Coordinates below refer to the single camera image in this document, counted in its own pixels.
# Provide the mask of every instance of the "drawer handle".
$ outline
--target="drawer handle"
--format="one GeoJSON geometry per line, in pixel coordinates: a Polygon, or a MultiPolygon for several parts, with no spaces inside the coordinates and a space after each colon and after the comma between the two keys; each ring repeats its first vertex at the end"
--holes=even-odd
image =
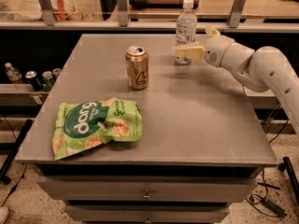
{"type": "Polygon", "coordinates": [[[146,189],[144,195],[141,197],[143,201],[150,201],[151,196],[149,195],[149,191],[146,189]]]}
{"type": "Polygon", "coordinates": [[[152,221],[150,220],[150,216],[147,217],[147,219],[144,222],[145,224],[152,224],[152,221]]]}

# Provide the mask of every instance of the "gold can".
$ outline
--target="gold can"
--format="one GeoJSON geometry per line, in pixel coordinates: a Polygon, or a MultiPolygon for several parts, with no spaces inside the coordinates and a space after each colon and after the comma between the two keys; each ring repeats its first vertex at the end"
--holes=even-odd
{"type": "Polygon", "coordinates": [[[144,48],[133,45],[125,55],[129,86],[142,90],[149,85],[149,55],[144,48]]]}

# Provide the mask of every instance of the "green chip bag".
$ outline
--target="green chip bag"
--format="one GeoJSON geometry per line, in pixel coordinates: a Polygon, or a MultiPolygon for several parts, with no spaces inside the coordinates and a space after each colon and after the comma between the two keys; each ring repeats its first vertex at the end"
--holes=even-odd
{"type": "Polygon", "coordinates": [[[111,140],[134,142],[142,136],[142,118],[134,101],[112,98],[78,105],[62,103],[52,140],[55,160],[111,140]]]}

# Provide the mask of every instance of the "soda can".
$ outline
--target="soda can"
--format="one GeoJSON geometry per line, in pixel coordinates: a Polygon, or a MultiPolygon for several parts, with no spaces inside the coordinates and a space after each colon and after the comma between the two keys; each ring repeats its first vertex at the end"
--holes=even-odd
{"type": "Polygon", "coordinates": [[[61,72],[62,72],[61,68],[56,68],[56,69],[52,70],[55,80],[58,78],[58,76],[60,75],[61,72]]]}
{"type": "Polygon", "coordinates": [[[53,74],[51,71],[45,71],[42,75],[44,81],[45,81],[45,84],[46,84],[46,87],[47,87],[47,90],[49,91],[50,89],[52,89],[54,83],[55,83],[55,80],[54,80],[54,77],[53,77],[53,74]]]}
{"type": "Polygon", "coordinates": [[[37,77],[37,72],[36,71],[28,71],[25,74],[26,79],[28,80],[28,82],[31,84],[32,88],[35,91],[41,91],[43,90],[43,83],[39,80],[39,78],[37,77]]]}
{"type": "Polygon", "coordinates": [[[142,47],[133,45],[125,55],[129,86],[142,90],[149,85],[149,55],[142,47]]]}

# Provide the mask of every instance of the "bottle on shelf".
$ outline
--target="bottle on shelf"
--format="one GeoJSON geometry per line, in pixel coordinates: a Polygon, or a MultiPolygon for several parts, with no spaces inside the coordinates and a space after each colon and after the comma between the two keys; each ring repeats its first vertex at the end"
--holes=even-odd
{"type": "Polygon", "coordinates": [[[25,90],[26,82],[22,79],[21,72],[19,69],[15,66],[13,66],[11,63],[6,63],[6,73],[8,78],[10,79],[11,83],[14,84],[14,86],[18,90],[25,90]]]}
{"type": "MultiPolygon", "coordinates": [[[[176,46],[195,41],[197,17],[193,11],[193,0],[184,0],[183,11],[178,16],[176,46]]],[[[176,57],[176,63],[189,64],[191,59],[176,57]]]]}

